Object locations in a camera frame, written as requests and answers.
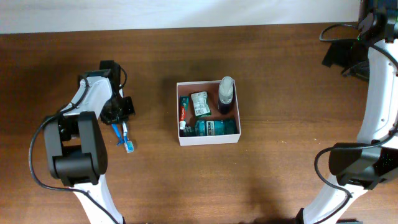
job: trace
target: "dark bottle with white cap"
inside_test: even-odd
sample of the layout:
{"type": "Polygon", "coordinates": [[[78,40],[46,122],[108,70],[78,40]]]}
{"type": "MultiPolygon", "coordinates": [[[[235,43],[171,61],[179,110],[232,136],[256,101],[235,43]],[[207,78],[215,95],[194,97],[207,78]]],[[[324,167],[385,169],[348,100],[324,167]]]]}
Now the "dark bottle with white cap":
{"type": "Polygon", "coordinates": [[[227,114],[232,108],[232,99],[234,97],[233,79],[224,77],[218,87],[218,111],[221,114],[227,114]]]}

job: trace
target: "white label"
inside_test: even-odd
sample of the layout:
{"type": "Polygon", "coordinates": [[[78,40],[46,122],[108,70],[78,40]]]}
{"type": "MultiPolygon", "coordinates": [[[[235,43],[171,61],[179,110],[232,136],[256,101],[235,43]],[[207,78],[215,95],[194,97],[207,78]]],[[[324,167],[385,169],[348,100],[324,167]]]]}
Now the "white label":
{"type": "Polygon", "coordinates": [[[207,105],[207,92],[194,93],[191,95],[191,99],[195,116],[201,116],[210,112],[210,108],[207,105]]]}
{"type": "Polygon", "coordinates": [[[206,133],[207,133],[207,136],[216,135],[215,130],[214,130],[214,121],[206,121],[206,133]]]}

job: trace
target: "green bottle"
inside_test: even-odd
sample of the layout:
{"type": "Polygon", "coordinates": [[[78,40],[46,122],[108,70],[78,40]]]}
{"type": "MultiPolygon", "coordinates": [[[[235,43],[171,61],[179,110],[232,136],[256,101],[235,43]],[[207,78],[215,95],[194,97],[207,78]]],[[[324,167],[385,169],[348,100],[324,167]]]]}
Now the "green bottle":
{"type": "Polygon", "coordinates": [[[236,134],[236,122],[234,119],[224,121],[198,120],[195,125],[197,136],[218,136],[225,134],[236,134]]]}

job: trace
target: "cable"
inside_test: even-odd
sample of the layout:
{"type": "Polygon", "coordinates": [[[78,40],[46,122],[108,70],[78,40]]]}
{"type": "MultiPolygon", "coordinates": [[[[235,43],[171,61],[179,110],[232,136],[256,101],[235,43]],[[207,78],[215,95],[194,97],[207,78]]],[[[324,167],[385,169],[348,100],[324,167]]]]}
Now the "cable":
{"type": "Polygon", "coordinates": [[[123,71],[124,73],[124,83],[120,86],[120,90],[123,89],[123,87],[125,86],[126,82],[127,82],[127,72],[122,68],[122,66],[120,66],[120,69],[123,71]]]}
{"type": "MultiPolygon", "coordinates": [[[[382,48],[380,48],[380,47],[378,47],[378,46],[376,46],[376,45],[374,45],[374,44],[365,43],[365,42],[363,42],[363,41],[361,41],[361,40],[359,40],[359,39],[324,39],[324,38],[323,38],[324,34],[325,34],[328,30],[330,30],[330,29],[332,29],[332,28],[335,28],[335,27],[351,27],[351,28],[354,28],[354,29],[358,29],[356,26],[351,25],[351,24],[334,24],[334,25],[332,25],[332,26],[330,26],[330,27],[327,27],[326,29],[324,29],[324,30],[321,32],[321,34],[320,34],[320,36],[319,36],[319,40],[322,41],[322,42],[330,42],[330,43],[338,43],[338,42],[357,42],[357,43],[363,44],[363,45],[365,45],[365,46],[367,46],[367,47],[371,47],[371,48],[373,48],[374,50],[377,50],[378,52],[380,52],[381,54],[383,54],[384,56],[386,56],[386,57],[396,66],[396,68],[398,68],[398,61],[397,61],[389,52],[387,52],[386,50],[384,50],[384,49],[382,49],[382,48]]],[[[337,185],[335,185],[335,184],[330,183],[329,181],[327,181],[327,180],[321,175],[321,173],[320,173],[320,171],[319,171],[319,168],[318,168],[318,161],[319,161],[319,158],[320,158],[323,154],[325,154],[325,153],[327,153],[327,152],[330,152],[330,151],[332,151],[333,149],[357,149],[357,150],[363,150],[363,149],[370,149],[370,148],[378,147],[378,146],[381,146],[381,145],[387,143],[388,141],[390,141],[390,140],[394,137],[394,135],[395,135],[396,133],[398,133],[398,125],[395,125],[395,126],[394,126],[394,129],[389,133],[389,136],[388,136],[387,138],[385,138],[385,140],[382,140],[382,141],[380,141],[380,142],[377,142],[377,143],[374,143],[374,144],[369,144],[369,145],[367,145],[367,146],[355,146],[355,147],[335,147],[335,146],[333,146],[333,147],[329,147],[329,148],[327,148],[327,149],[324,149],[324,150],[320,151],[320,152],[317,154],[317,156],[315,156],[314,168],[315,168],[315,172],[317,173],[317,175],[319,176],[319,178],[320,178],[325,184],[327,184],[328,186],[333,187],[334,189],[337,189],[337,190],[342,190],[343,192],[345,192],[346,195],[347,195],[347,197],[345,198],[344,202],[343,202],[338,208],[336,208],[335,211],[333,211],[333,212],[332,212],[331,214],[329,214],[327,217],[323,218],[323,219],[320,220],[320,221],[317,221],[317,222],[314,223],[314,224],[323,223],[324,221],[326,221],[326,220],[328,220],[329,218],[331,218],[333,215],[336,215],[341,209],[343,209],[343,208],[347,205],[347,203],[349,202],[350,198],[352,197],[352,194],[351,194],[351,192],[350,192],[349,190],[344,189],[344,188],[342,188],[342,187],[340,187],[340,186],[337,186],[337,185]]]]}
{"type": "Polygon", "coordinates": [[[116,221],[116,219],[105,209],[103,208],[98,202],[96,202],[90,195],[88,192],[85,192],[84,190],[78,190],[78,189],[69,189],[69,188],[65,188],[65,187],[52,187],[52,186],[48,186],[46,184],[44,184],[43,182],[41,182],[34,171],[33,168],[33,163],[32,163],[32,154],[33,154],[33,147],[35,144],[35,141],[37,139],[37,136],[40,134],[41,130],[44,129],[44,127],[46,125],[49,124],[49,122],[54,121],[55,119],[57,119],[59,116],[74,110],[75,108],[77,108],[77,106],[83,101],[83,99],[85,98],[85,96],[87,95],[88,89],[89,89],[89,84],[86,78],[84,78],[84,81],[86,83],[85,85],[85,90],[82,94],[82,96],[80,97],[80,99],[76,102],[76,103],[72,103],[72,106],[68,109],[65,109],[63,111],[58,111],[57,113],[55,113],[54,115],[51,115],[49,117],[47,117],[39,126],[39,128],[37,128],[36,132],[34,133],[32,140],[30,142],[30,146],[29,146],[29,169],[30,169],[30,174],[32,175],[33,180],[36,182],[36,184],[38,184],[39,186],[45,188],[45,189],[49,189],[49,190],[58,190],[58,191],[64,191],[64,192],[78,192],[83,194],[84,196],[86,196],[89,200],[91,200],[91,202],[93,202],[99,209],[101,209],[105,214],[107,214],[107,216],[112,219],[113,222],[115,222],[115,224],[118,224],[118,221],[116,221]]]}

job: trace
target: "box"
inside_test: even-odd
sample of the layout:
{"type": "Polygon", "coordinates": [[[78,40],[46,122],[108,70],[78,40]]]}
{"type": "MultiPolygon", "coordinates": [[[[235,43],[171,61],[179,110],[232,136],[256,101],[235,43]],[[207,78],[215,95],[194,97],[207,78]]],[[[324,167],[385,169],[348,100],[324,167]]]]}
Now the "box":
{"type": "Polygon", "coordinates": [[[178,140],[181,146],[194,146],[194,145],[206,145],[206,144],[225,144],[225,143],[237,143],[241,137],[241,120],[239,117],[238,97],[236,93],[236,86],[234,80],[234,98],[232,110],[228,114],[221,114],[218,107],[218,87],[221,80],[219,81],[206,81],[206,82],[183,82],[177,83],[177,134],[178,140]],[[195,127],[197,121],[195,112],[193,111],[193,103],[191,99],[192,93],[200,91],[207,91],[208,104],[211,110],[211,116],[200,118],[204,120],[224,120],[234,118],[236,122],[237,134],[228,134],[222,136],[195,136],[195,137],[183,137],[180,135],[179,129],[179,117],[180,117],[180,96],[189,96],[189,107],[187,110],[186,121],[187,126],[195,127]]]}

